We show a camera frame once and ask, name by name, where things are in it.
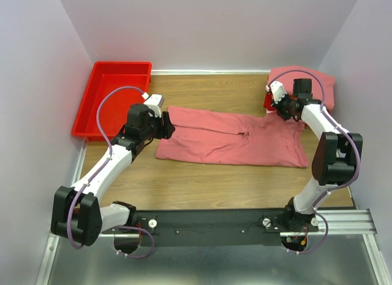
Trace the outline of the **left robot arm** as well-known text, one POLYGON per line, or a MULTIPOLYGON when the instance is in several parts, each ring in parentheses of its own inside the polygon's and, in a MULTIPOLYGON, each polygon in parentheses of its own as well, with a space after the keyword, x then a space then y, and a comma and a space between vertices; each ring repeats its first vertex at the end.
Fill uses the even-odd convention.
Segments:
POLYGON ((61 186, 55 192, 51 232, 68 239, 77 249, 91 246, 101 232, 115 227, 123 233, 131 232, 137 222, 136 208, 124 202, 101 207, 100 201, 146 145, 156 139, 169 139, 174 131, 167 111, 160 112, 151 105, 131 105, 126 123, 98 163, 73 186, 61 186))

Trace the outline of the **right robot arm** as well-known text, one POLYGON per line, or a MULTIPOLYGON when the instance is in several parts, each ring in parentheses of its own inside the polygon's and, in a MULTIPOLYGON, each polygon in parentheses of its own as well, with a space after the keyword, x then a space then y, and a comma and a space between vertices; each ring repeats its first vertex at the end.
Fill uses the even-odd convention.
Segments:
POLYGON ((318 207, 330 194, 358 178, 363 138, 342 127, 323 102, 313 98, 310 78, 294 80, 292 95, 278 81, 269 84, 269 91, 272 106, 283 120, 302 121, 318 138, 311 179, 289 200, 284 213, 274 219, 284 229, 294 231, 311 224, 318 207))

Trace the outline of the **pink t-shirt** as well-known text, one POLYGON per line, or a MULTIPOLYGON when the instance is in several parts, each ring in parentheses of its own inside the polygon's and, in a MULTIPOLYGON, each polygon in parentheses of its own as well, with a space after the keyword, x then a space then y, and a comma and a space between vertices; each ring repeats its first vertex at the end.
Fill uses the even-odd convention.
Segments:
POLYGON ((156 158, 199 164, 306 168, 304 124, 275 113, 264 117, 170 106, 172 137, 161 140, 156 158))

